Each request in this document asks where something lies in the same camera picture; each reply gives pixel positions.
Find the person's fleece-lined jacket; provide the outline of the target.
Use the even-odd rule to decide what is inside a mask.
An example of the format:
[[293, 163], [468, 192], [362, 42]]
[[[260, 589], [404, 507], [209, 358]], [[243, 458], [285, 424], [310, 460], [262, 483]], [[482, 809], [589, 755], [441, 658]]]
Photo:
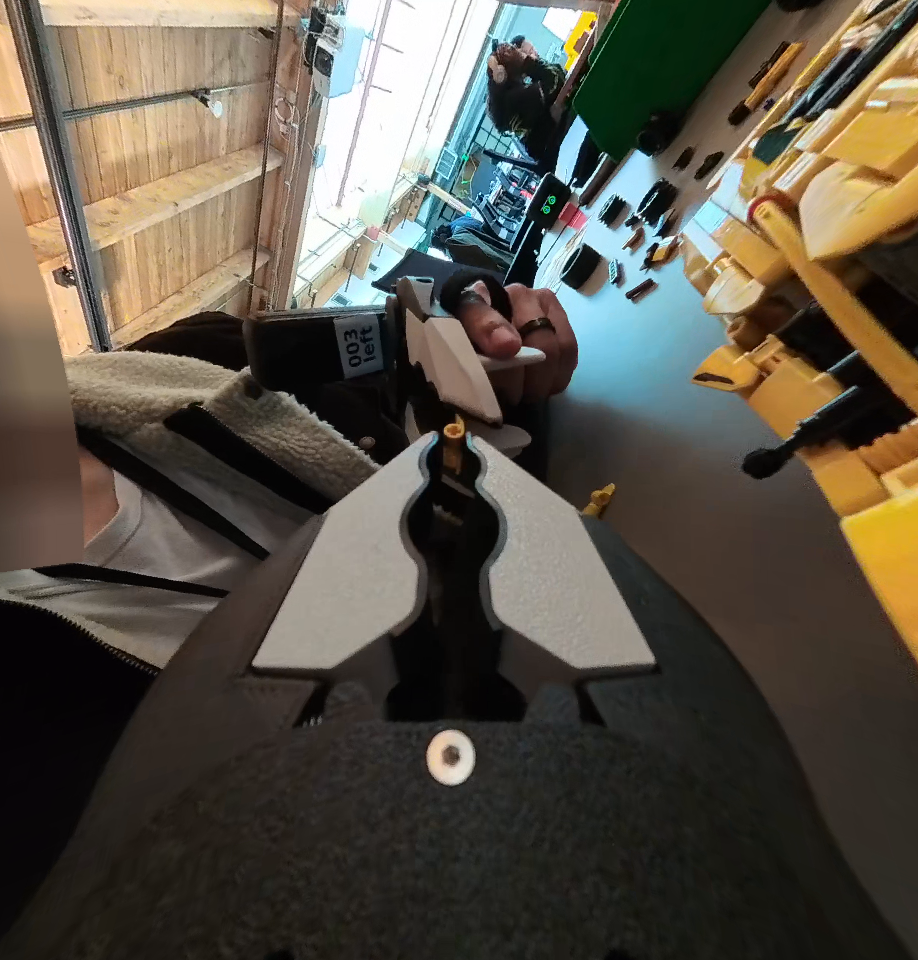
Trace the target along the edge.
[[[377, 471], [330, 424], [291, 395], [263, 389], [246, 368], [117, 352], [70, 360], [66, 375], [79, 451], [257, 559], [236, 588], [272, 553], [167, 472], [182, 469], [256, 500], [278, 498], [311, 518]], [[83, 560], [32, 570], [217, 597], [201, 622], [236, 589]], [[166, 666], [132, 660], [64, 616], [0, 599], [0, 939], [60, 858], [125, 728]]]

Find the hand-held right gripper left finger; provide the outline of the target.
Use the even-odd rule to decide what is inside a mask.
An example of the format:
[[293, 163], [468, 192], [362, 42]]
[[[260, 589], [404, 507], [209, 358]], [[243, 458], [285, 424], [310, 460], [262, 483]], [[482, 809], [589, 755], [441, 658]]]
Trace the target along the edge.
[[393, 640], [424, 606], [407, 519], [429, 484], [420, 437], [325, 515], [251, 662], [257, 673], [395, 673]]

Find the person's left forearm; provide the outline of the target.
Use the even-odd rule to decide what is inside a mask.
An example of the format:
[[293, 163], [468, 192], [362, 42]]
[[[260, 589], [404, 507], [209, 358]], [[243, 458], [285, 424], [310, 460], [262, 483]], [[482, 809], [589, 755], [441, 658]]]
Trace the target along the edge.
[[[220, 311], [176, 320], [130, 343], [126, 350], [194, 358], [235, 372], [249, 366], [243, 321]], [[386, 416], [380, 390], [364, 378], [300, 386], [290, 394], [381, 466], [409, 444], [406, 433]]]

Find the black device with green display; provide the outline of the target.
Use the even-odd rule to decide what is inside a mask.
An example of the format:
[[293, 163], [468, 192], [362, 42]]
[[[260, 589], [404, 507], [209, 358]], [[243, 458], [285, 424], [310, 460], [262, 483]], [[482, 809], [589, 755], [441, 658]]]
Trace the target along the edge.
[[526, 208], [526, 219], [543, 230], [558, 222], [572, 198], [572, 189], [555, 174], [547, 173], [537, 185]]

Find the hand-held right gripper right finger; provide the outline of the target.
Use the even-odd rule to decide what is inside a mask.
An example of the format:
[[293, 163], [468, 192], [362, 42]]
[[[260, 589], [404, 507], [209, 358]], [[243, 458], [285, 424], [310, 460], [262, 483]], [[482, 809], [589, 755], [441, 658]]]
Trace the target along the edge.
[[481, 438], [477, 493], [498, 520], [480, 575], [498, 672], [513, 681], [590, 681], [650, 673], [657, 660], [569, 503]]

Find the small yellow black brick piece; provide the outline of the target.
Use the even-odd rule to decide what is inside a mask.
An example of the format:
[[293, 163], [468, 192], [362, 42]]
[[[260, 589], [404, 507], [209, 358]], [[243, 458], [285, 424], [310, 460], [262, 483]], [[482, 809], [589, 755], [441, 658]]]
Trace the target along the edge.
[[755, 73], [750, 81], [751, 93], [741, 101], [728, 116], [731, 127], [744, 124], [751, 114], [763, 105], [767, 97], [782, 81], [801, 52], [805, 49], [803, 42], [782, 42], [763, 66]]

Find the black office chair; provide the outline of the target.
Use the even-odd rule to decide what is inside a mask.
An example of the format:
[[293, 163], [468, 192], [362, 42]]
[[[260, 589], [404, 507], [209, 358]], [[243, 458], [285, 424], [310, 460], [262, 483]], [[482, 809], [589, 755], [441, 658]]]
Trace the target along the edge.
[[396, 292], [397, 283], [403, 278], [432, 281], [434, 297], [442, 303], [456, 300], [460, 294], [478, 282], [489, 290], [489, 294], [504, 296], [502, 277], [495, 271], [432, 258], [414, 248], [408, 249], [397, 264], [373, 280], [371, 287], [392, 295]]

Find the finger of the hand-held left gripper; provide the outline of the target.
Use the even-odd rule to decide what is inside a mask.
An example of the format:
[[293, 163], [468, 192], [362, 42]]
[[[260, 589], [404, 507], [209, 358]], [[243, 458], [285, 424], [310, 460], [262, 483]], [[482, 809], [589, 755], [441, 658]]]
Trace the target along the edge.
[[501, 426], [503, 415], [489, 376], [458, 319], [417, 321], [417, 366], [447, 407]]
[[501, 407], [494, 400], [410, 399], [406, 401], [403, 425], [410, 444], [427, 434], [435, 434], [441, 447], [441, 429], [460, 416], [465, 421], [465, 444], [470, 439], [484, 440], [494, 449], [514, 459], [531, 443], [531, 435], [522, 428], [510, 426], [502, 417]]

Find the green plastic bin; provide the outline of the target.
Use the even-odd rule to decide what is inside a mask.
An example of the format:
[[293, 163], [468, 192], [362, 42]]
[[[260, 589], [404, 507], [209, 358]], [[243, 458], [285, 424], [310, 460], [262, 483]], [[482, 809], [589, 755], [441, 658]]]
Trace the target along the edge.
[[620, 2], [571, 96], [591, 142], [614, 162], [659, 111], [684, 114], [768, 1]]

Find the person's left hand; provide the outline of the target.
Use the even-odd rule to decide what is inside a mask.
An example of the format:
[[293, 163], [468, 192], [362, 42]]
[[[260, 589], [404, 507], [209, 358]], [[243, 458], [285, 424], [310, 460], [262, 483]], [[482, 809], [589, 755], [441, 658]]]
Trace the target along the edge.
[[578, 343], [557, 296], [547, 288], [514, 283], [505, 288], [512, 318], [492, 306], [489, 290], [480, 282], [463, 292], [456, 316], [480, 354], [497, 361], [512, 360], [526, 346], [543, 353], [540, 363], [494, 371], [490, 380], [508, 406], [537, 403], [561, 394], [578, 365]]

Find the yellow brick car model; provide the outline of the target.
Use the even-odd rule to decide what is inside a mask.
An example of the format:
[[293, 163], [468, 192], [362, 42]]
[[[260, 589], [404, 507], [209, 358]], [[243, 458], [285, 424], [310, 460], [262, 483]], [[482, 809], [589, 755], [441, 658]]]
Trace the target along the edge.
[[918, 1], [862, 2], [713, 180], [683, 269], [727, 343], [694, 384], [800, 460], [918, 666]]

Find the person's white shirt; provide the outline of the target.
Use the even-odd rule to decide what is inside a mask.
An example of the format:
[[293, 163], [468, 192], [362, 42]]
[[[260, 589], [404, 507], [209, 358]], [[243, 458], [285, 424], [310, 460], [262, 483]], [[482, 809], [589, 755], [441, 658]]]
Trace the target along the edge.
[[[89, 566], [232, 591], [258, 560], [80, 448], [83, 562]], [[273, 553], [311, 514], [273, 497], [253, 499], [187, 470], [167, 476]], [[217, 597], [145, 585], [0, 573], [0, 599], [66, 617], [107, 646], [162, 668], [218, 604]]]

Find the scattered small dark bricks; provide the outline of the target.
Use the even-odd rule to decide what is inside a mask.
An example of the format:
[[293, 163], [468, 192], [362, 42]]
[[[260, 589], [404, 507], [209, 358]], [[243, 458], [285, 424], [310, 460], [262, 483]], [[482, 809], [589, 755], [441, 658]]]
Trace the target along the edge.
[[[696, 151], [688, 147], [681, 151], [667, 169], [649, 170], [650, 177], [636, 189], [635, 184], [620, 186], [608, 196], [619, 195], [629, 208], [626, 216], [613, 228], [619, 234], [620, 246], [609, 258], [609, 283], [623, 294], [631, 305], [641, 303], [657, 291], [657, 275], [685, 256], [685, 229], [699, 212], [697, 190], [704, 186], [713, 169], [723, 158], [721, 152], [696, 160]], [[680, 193], [673, 206], [656, 226], [643, 222], [635, 211], [653, 184], [665, 178], [678, 187]]]

